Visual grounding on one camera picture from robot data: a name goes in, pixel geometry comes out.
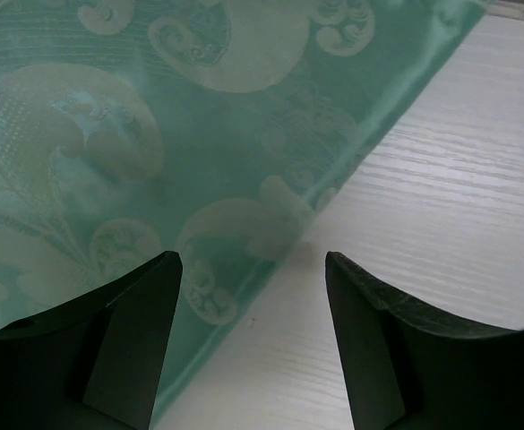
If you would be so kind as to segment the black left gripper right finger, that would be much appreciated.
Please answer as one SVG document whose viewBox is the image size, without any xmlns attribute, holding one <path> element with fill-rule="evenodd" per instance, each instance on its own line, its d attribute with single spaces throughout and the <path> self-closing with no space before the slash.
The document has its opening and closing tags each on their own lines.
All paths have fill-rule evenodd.
<svg viewBox="0 0 524 430">
<path fill-rule="evenodd" d="M 325 280 L 357 429 L 524 429 L 524 329 L 430 305 L 330 252 Z"/>
</svg>

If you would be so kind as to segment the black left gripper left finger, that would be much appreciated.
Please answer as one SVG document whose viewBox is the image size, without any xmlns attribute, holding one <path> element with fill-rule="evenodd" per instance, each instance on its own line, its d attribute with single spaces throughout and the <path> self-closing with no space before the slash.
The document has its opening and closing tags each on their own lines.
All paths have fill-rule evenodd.
<svg viewBox="0 0 524 430">
<path fill-rule="evenodd" d="M 0 429 L 146 429 L 183 266 L 165 252 L 0 329 Z"/>
</svg>

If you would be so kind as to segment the green patterned cloth placemat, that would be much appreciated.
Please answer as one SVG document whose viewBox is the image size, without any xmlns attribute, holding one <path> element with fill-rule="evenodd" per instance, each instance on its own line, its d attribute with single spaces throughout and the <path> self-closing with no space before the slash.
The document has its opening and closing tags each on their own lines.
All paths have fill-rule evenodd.
<svg viewBox="0 0 524 430">
<path fill-rule="evenodd" d="M 159 420 L 484 1 L 0 1 L 0 328 L 163 251 Z"/>
</svg>

